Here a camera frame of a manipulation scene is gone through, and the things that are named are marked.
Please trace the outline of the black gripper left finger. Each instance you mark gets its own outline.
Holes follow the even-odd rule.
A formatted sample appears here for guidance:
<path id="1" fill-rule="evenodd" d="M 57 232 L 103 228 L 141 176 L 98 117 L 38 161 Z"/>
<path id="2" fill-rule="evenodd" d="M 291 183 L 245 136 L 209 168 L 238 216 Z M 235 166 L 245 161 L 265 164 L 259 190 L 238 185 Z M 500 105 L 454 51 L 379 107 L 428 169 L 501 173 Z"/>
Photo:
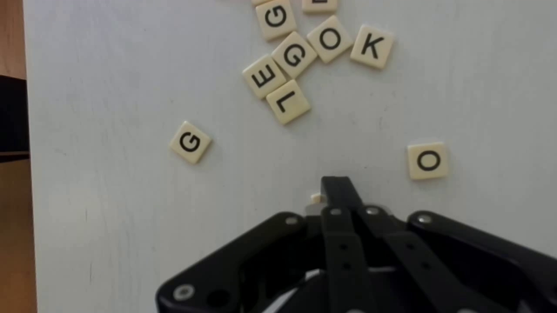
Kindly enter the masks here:
<path id="1" fill-rule="evenodd" d="M 165 281 L 158 313 L 261 313 L 322 268 L 317 218 L 279 213 Z"/>

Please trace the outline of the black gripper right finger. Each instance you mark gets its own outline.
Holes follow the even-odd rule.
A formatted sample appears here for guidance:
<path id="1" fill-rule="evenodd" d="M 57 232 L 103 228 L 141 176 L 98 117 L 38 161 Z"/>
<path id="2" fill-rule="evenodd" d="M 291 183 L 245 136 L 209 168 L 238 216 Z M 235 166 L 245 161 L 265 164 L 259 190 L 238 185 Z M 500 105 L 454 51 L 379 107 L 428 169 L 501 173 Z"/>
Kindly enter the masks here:
<path id="1" fill-rule="evenodd" d="M 428 211 L 400 221 L 346 178 L 320 180 L 338 313 L 557 313 L 557 260 Z"/>

